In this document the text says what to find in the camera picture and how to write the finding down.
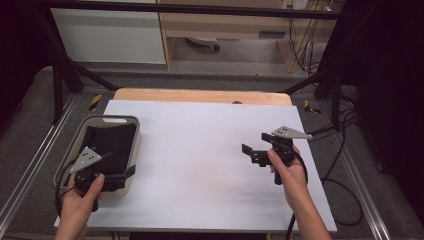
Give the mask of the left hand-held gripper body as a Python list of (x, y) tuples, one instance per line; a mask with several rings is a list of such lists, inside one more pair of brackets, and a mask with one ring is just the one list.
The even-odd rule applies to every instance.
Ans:
[(86, 146), (77, 157), (70, 174), (75, 175), (76, 188), (86, 193), (99, 174), (105, 176), (102, 192), (121, 191), (125, 188), (126, 176), (123, 172), (110, 173), (107, 167), (113, 165), (110, 159), (101, 160), (101, 155)]

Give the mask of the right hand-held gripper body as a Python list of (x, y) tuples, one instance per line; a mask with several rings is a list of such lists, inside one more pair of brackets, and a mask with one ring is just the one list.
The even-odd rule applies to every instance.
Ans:
[[(308, 178), (308, 173), (304, 160), (299, 153), (294, 151), (293, 140), (294, 139), (311, 139), (310, 134), (302, 133), (294, 130), (287, 126), (282, 126), (274, 130), (271, 134), (273, 136), (272, 149), (277, 153), (280, 159), (286, 166), (289, 166), (291, 162), (297, 158), (304, 168), (305, 178)], [(271, 161), (265, 150), (253, 150), (249, 155), (253, 164), (258, 164), (260, 167), (265, 167), (271, 164)]]

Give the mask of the black garment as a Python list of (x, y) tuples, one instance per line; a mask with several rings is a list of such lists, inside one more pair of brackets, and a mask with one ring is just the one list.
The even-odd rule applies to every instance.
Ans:
[(110, 159), (113, 165), (107, 167), (110, 173), (124, 172), (127, 169), (131, 153), (136, 125), (128, 124), (110, 128), (87, 128), (81, 149), (88, 146), (100, 155), (113, 152)]

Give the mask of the beige plastic bin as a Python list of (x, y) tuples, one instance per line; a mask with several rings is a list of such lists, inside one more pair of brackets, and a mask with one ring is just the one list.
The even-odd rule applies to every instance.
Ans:
[[(55, 175), (54, 183), (55, 183), (55, 198), (59, 199), (60, 196), (66, 191), (67, 183), (69, 179), (70, 170), (74, 165), (77, 157), (82, 152), (81, 146), (89, 126), (91, 127), (100, 127), (100, 128), (110, 128), (121, 125), (135, 124), (136, 131), (133, 139), (131, 153), (129, 155), (129, 161), (127, 168), (132, 165), (136, 166), (137, 162), (137, 153), (139, 148), (139, 140), (140, 140), (140, 131), (139, 131), (139, 121), (134, 116), (125, 116), (125, 115), (91, 115), (86, 117), (79, 127), (76, 130), (76, 133), (72, 139), (71, 145), (67, 150), (63, 163), (60, 165), (57, 173)], [(129, 191), (131, 185), (132, 176), (127, 178), (125, 182), (125, 188), (121, 191), (115, 192), (102, 192), (104, 198), (122, 198)]]

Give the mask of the person's right hand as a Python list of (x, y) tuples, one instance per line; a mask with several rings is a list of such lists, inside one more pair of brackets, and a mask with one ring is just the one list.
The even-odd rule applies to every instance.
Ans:
[(280, 175), (287, 203), (294, 212), (297, 212), (308, 196), (304, 168), (301, 162), (295, 158), (289, 166), (286, 166), (274, 150), (268, 150), (267, 155), (271, 161), (271, 172)]

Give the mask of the person's left hand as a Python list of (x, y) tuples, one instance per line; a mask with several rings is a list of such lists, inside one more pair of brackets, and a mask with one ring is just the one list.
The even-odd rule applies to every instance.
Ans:
[(75, 175), (72, 174), (68, 182), (67, 192), (63, 197), (59, 224), (61, 229), (77, 230), (86, 227), (94, 202), (100, 198), (105, 180), (105, 176), (99, 174), (89, 187), (88, 192), (80, 196), (75, 190), (74, 177)]

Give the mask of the white table cover board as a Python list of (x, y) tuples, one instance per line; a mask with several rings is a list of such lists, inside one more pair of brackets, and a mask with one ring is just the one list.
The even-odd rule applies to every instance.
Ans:
[(282, 187), (243, 154), (267, 150), (261, 136), (301, 130), (294, 106), (112, 100), (108, 115), (140, 123), (128, 193), (103, 197), (96, 230), (283, 232), (292, 216)]

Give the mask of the black metal stand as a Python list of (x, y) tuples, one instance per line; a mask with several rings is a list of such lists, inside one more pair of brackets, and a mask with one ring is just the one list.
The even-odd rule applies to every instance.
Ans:
[(62, 83), (65, 83), (72, 93), (81, 93), (84, 85), (80, 80), (80, 75), (84, 75), (107, 90), (115, 91), (119, 89), (118, 86), (95, 75), (69, 57), (54, 22), (53, 15), (47, 7), (35, 7), (33, 14), (38, 26), (46, 36), (49, 42), (49, 49), (52, 52), (54, 124), (59, 121), (64, 113)]
[(320, 69), (315, 75), (283, 90), (283, 93), (291, 95), (310, 84), (317, 83), (318, 87), (314, 92), (314, 96), (317, 99), (324, 99), (329, 95), (332, 95), (330, 123), (334, 129), (338, 130), (340, 128), (339, 107), (341, 99), (341, 79), (339, 71), (340, 64), (321, 64)]

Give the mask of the white office chair base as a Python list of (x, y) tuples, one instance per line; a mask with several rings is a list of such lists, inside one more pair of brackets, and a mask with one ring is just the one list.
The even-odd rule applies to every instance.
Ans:
[(202, 46), (209, 46), (212, 47), (214, 51), (219, 51), (220, 46), (218, 45), (218, 41), (216, 38), (194, 38), (194, 37), (187, 37), (187, 40), (189, 40), (192, 43), (202, 45)]

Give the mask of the white cabinet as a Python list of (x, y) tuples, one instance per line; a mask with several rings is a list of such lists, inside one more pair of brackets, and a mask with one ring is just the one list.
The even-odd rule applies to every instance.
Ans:
[(156, 13), (52, 10), (68, 55), (80, 62), (164, 64)]

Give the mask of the light wooden desk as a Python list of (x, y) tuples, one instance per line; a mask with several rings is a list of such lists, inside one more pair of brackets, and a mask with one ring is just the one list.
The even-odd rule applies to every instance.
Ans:
[[(282, 9), (283, 0), (156, 0), (159, 4), (206, 5)], [(336, 11), (343, 4), (337, 0), (308, 0), (304, 10)], [(301, 51), (307, 44), (326, 43), (336, 25), (334, 20), (290, 19), (276, 17), (177, 14), (159, 15), (163, 37), (274, 40), (289, 72), (299, 66)]]

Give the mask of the black curtain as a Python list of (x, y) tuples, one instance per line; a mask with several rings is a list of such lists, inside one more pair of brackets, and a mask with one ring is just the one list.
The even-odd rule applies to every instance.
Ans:
[(424, 221), (424, 0), (379, 0), (349, 76), (378, 159)]
[(0, 0), (0, 127), (51, 61), (27, 0)]

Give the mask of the white power strip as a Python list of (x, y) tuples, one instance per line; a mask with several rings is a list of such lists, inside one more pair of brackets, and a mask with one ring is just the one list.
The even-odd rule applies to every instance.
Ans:
[(308, 0), (283, 0), (282, 9), (304, 10), (308, 4)]

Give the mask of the aluminium rail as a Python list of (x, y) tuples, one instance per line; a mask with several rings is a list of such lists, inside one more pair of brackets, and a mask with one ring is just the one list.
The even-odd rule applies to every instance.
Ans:
[(16, 185), (6, 204), (0, 211), (0, 236), (6, 232), (11, 221), (13, 220), (17, 210), (19, 209), (26, 194), (28, 193), (29, 188), (34, 182), (35, 177), (40, 171), (59, 134), (64, 128), (64, 125), (67, 122), (75, 106), (75, 102), (78, 98), (79, 94), (71, 94), (69, 96), (68, 100), (66, 101), (63, 107), (63, 115), (55, 124), (50, 127), (47, 135), (45, 136), (37, 152), (31, 159), (18, 184)]
[(340, 133), (336, 133), (334, 141), (340, 147), (341, 161), (347, 172), (347, 176), (353, 186), (353, 189), (359, 198), (363, 207), (365, 218), (368, 222), (370, 230), (376, 240), (391, 240), (389, 231), (377, 209), (376, 204), (358, 170), (355, 162), (347, 148), (346, 144), (342, 144), (343, 138)]

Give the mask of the black horizontal frame bar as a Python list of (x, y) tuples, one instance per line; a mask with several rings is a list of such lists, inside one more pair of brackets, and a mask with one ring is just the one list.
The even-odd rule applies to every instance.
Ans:
[(344, 12), (266, 9), (249, 7), (103, 2), (86, 0), (34, 0), (34, 2), (41, 6), (49, 8), (79, 10), (232, 15), (325, 20), (340, 20), (351, 17), (351, 14)]

